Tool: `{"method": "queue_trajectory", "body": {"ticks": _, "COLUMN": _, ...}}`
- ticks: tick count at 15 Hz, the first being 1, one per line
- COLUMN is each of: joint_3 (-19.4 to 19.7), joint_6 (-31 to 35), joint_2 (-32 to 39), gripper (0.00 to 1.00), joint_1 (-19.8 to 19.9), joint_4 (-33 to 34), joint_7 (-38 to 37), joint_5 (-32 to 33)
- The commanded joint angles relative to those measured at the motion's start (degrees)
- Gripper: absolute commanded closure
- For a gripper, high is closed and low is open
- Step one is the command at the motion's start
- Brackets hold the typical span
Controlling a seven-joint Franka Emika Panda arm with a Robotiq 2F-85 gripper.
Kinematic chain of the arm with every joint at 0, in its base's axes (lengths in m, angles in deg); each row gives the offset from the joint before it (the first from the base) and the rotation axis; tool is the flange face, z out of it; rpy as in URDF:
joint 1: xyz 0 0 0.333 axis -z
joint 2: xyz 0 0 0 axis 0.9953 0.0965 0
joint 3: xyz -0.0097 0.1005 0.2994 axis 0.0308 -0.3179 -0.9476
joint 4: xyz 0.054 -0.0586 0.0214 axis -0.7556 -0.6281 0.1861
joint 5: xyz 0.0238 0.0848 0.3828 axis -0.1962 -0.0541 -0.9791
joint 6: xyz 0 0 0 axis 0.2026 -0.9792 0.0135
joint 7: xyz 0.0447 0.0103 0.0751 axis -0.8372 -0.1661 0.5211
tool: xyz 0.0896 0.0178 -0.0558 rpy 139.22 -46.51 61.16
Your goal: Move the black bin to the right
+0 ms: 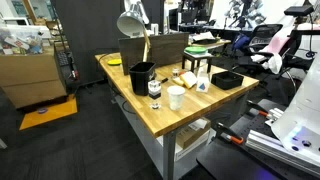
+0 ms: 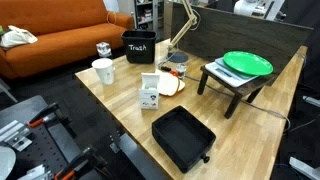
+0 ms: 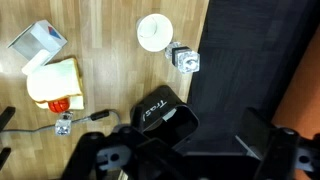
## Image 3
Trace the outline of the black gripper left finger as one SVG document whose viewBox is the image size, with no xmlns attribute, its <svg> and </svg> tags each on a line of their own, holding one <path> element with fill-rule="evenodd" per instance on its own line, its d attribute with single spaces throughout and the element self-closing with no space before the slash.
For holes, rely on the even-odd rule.
<svg viewBox="0 0 320 180">
<path fill-rule="evenodd" d="M 88 180 L 92 170 L 97 180 L 102 180 L 116 168 L 133 180 L 187 180 L 187 167 L 179 153 L 132 126 L 118 126 L 109 136 L 101 132 L 84 134 L 61 180 Z"/>
</svg>

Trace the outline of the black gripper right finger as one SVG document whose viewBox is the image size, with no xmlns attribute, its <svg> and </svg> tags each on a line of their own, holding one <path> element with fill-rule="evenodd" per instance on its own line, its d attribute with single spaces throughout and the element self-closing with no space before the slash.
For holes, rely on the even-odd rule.
<svg viewBox="0 0 320 180">
<path fill-rule="evenodd" d="M 308 139 L 293 129 L 276 127 L 254 108 L 244 111 L 242 121 L 235 138 L 248 155 L 188 154 L 197 179 L 294 180 L 298 169 L 310 180 L 320 180 L 318 134 Z"/>
</svg>

